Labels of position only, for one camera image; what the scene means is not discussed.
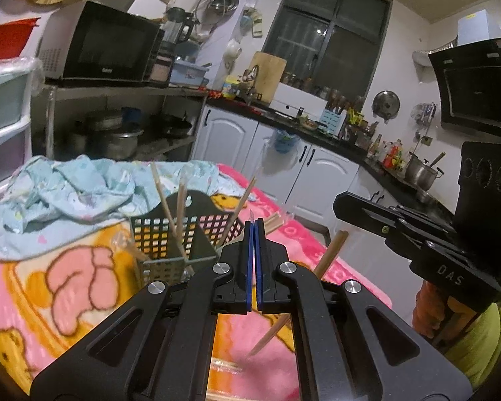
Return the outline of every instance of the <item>metal screw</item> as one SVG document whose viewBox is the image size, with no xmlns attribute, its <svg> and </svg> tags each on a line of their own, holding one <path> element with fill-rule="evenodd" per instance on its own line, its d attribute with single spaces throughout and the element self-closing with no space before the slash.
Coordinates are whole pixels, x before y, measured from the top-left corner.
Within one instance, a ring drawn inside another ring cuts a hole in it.
<svg viewBox="0 0 501 401">
<path fill-rule="evenodd" d="M 214 265 L 214 272 L 217 274 L 225 274 L 230 271 L 230 265 L 226 262 L 218 262 Z"/>
<path fill-rule="evenodd" d="M 282 262 L 281 272 L 283 273 L 295 273 L 297 271 L 297 265 L 292 262 Z"/>
<path fill-rule="evenodd" d="M 344 288 L 351 294 L 358 294 L 360 291 L 362 291 L 362 285 L 360 285 L 356 280 L 346 281 Z"/>
<path fill-rule="evenodd" d="M 155 281 L 149 283 L 147 289 L 151 294 L 161 294 L 163 291 L 165 291 L 165 284 L 160 281 Z"/>
</svg>

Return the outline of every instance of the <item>pink blanket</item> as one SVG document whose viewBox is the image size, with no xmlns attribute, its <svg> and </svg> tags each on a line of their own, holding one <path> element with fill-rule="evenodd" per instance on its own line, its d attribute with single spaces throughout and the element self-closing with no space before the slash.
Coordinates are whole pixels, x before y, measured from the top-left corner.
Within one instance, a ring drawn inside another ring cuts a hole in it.
<svg viewBox="0 0 501 401">
<path fill-rule="evenodd" d="M 247 180 L 230 167 L 221 172 L 242 187 Z M 247 202 L 239 218 L 267 218 L 278 211 L 260 190 Z M 239 199 L 224 194 L 211 197 L 230 211 Z M 63 354 L 93 326 L 102 321 L 137 290 L 134 259 L 111 247 L 127 222 L 98 231 L 46 255 L 21 262 L 0 263 L 0 362 L 29 392 L 33 378 Z M 325 247 L 297 221 L 290 221 L 268 236 L 287 249 L 292 261 L 313 269 Z M 357 279 L 386 305 L 390 299 L 341 259 L 336 259 L 324 279 L 342 283 Z M 220 315 L 213 356 L 238 363 L 242 370 L 213 367 L 208 389 L 212 393 L 261 401 L 297 399 L 298 377 L 291 328 L 285 326 L 259 354 L 247 352 L 276 321 L 253 306 L 248 315 Z"/>
</svg>

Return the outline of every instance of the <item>wooden stick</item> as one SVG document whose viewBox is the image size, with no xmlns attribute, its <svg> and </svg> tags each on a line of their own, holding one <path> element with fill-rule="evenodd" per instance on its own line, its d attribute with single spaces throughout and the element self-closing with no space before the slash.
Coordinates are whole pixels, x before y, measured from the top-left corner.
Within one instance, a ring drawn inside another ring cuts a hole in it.
<svg viewBox="0 0 501 401">
<path fill-rule="evenodd" d="M 273 220 L 280 218 L 281 223 L 280 224 L 273 224 Z M 264 229 L 266 230 L 266 235 L 271 234 L 272 232 L 276 231 L 277 229 L 281 228 L 284 225 L 284 221 L 282 217 L 278 214 L 278 212 L 275 212 L 275 214 L 271 214 L 269 217 L 267 217 L 264 221 Z M 231 239 L 228 241 L 226 244 L 223 244 L 221 247 L 228 246 L 229 244 L 233 243 L 239 243 L 240 241 L 243 241 L 243 232 L 241 232 L 236 238 Z"/>
<path fill-rule="evenodd" d="M 267 226 L 268 223 L 271 223 L 273 220 L 279 218 L 280 216 L 281 215 L 278 213 L 278 211 L 276 211 L 274 214 L 271 214 L 263 221 L 263 226 Z"/>
<path fill-rule="evenodd" d="M 324 276 L 326 271 L 329 269 L 330 265 L 332 262 L 334 262 L 334 259 L 336 259 L 336 256 L 338 255 L 339 251 L 345 244 L 345 240 L 349 236 L 349 232 L 340 230 L 330 243 L 329 247 L 327 247 L 325 253 L 319 260 L 319 263 L 317 264 L 316 268 L 314 268 L 314 274 L 319 277 L 320 279 Z M 269 344 L 269 341 L 273 339 L 276 334 L 280 331 L 280 329 L 283 328 L 283 326 L 286 325 L 287 321 L 290 319 L 289 314 L 284 314 L 281 315 L 281 317 L 274 323 L 271 328 L 267 331 L 266 334 L 263 335 L 262 339 L 260 339 L 257 344 L 254 346 L 254 348 L 250 351 L 250 353 L 247 355 L 248 357 L 254 356 L 255 354 L 259 353 L 262 351 L 262 349 Z"/>
<path fill-rule="evenodd" d="M 169 222 L 169 229 L 171 230 L 172 235 L 175 237 L 176 246 L 182 258 L 187 262 L 189 260 L 184 247 L 182 246 L 182 242 L 178 239 L 178 235 L 176 233 L 175 222 L 172 220 L 171 210 L 169 209 L 169 205 L 167 205 L 167 199 L 165 198 L 165 194 L 163 194 L 163 185 L 160 181 L 160 175 L 158 174 L 158 169 L 156 169 L 156 164 L 151 163 L 151 171 L 152 177 L 154 178 L 154 183 L 156 184 L 156 190 L 158 190 L 158 195 L 160 196 L 161 205 L 163 206 L 163 211 L 165 212 L 165 217 L 167 217 L 167 221 Z"/>
<path fill-rule="evenodd" d="M 142 251 L 140 251 L 134 243 L 131 241 L 127 240 L 126 241 L 126 246 L 124 249 L 131 254 L 134 258 L 137 260 L 143 262 L 146 261 L 147 259 L 150 259 L 146 254 L 144 254 Z"/>
<path fill-rule="evenodd" d="M 184 234 L 184 217 L 185 217 L 185 200 L 187 198 L 187 185 L 180 180 L 178 186 L 178 198 L 176 202 L 176 233 L 178 240 L 183 240 Z"/>
<path fill-rule="evenodd" d="M 255 401 L 255 400 L 248 398 L 230 397 L 221 394 L 214 394 L 214 392 L 206 392 L 206 401 Z"/>
<path fill-rule="evenodd" d="M 267 223 L 267 225 L 264 226 L 264 229 L 266 231 L 266 236 L 272 234 L 274 231 L 280 229 L 282 226 L 284 226 L 284 221 L 282 220 L 282 218 Z"/>
<path fill-rule="evenodd" d="M 243 196 L 241 197 L 241 199 L 239 199 L 238 206 L 235 207 L 235 210 L 232 213 L 230 220 L 228 220 L 228 223 L 226 224 L 225 229 L 223 231 L 223 235 L 221 235 L 219 241 L 217 242 L 217 248 L 221 247 L 223 245 L 223 243 L 225 242 L 226 237 L 228 236 L 228 233 L 230 232 L 230 228 L 234 224 L 235 220 L 238 218 L 239 212 L 241 211 L 241 209 L 243 208 L 243 205 L 247 201 L 247 199 L 248 199 L 248 197 L 249 197 L 249 195 L 254 187 L 254 184 L 256 184 L 256 178 L 253 176 L 249 182 L 249 185 L 245 189 Z"/>
</svg>

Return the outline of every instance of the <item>kitchen cabinet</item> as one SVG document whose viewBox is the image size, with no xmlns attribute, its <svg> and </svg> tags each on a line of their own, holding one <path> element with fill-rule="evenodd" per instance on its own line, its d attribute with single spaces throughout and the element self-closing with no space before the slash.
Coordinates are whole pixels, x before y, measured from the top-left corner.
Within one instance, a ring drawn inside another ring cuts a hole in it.
<svg viewBox="0 0 501 401">
<path fill-rule="evenodd" d="M 382 206 L 398 202 L 362 167 L 358 170 L 349 191 Z M 385 239 L 342 220 L 336 220 L 331 234 L 346 230 L 349 237 L 339 257 L 370 280 L 391 299 L 393 311 L 407 323 L 412 323 L 415 295 L 423 280 L 410 271 L 410 261 L 390 250 Z"/>
<path fill-rule="evenodd" d="M 242 173 L 247 179 L 256 174 L 257 187 L 273 202 L 284 204 L 295 185 L 311 144 L 300 140 L 289 152 L 279 153 L 273 143 L 269 144 L 274 134 L 274 128 L 258 125 Z"/>
<path fill-rule="evenodd" d="M 207 106 L 202 111 L 191 158 L 242 171 L 257 127 L 252 119 Z"/>
<path fill-rule="evenodd" d="M 373 178 L 367 170 L 361 167 L 356 174 L 349 191 L 364 199 L 378 203 L 386 208 L 396 206 L 398 202 L 391 194 Z"/>
<path fill-rule="evenodd" d="M 349 189 L 358 164 L 321 147 L 311 145 L 287 204 L 296 215 L 332 229 L 336 224 L 332 205 Z"/>
</svg>

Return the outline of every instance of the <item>black mesh basket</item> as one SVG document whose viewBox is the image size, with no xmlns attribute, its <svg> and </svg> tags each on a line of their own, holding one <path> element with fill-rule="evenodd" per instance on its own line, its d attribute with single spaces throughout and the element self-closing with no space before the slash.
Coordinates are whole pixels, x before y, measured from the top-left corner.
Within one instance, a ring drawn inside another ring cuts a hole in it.
<svg viewBox="0 0 501 401">
<path fill-rule="evenodd" d="M 219 210 L 210 197 L 200 191 L 190 190 L 187 195 L 191 197 L 191 204 L 186 207 L 182 236 L 182 245 L 189 256 L 187 263 L 180 256 L 161 203 L 147 214 L 130 219 L 137 248 L 150 258 L 139 262 L 143 285 L 155 280 L 173 285 L 180 282 L 186 265 L 192 266 L 196 272 L 218 259 L 215 245 L 232 213 Z M 176 193 L 167 198 L 173 214 L 176 212 L 177 198 Z M 242 231 L 243 224 L 236 219 L 226 241 Z"/>
</svg>

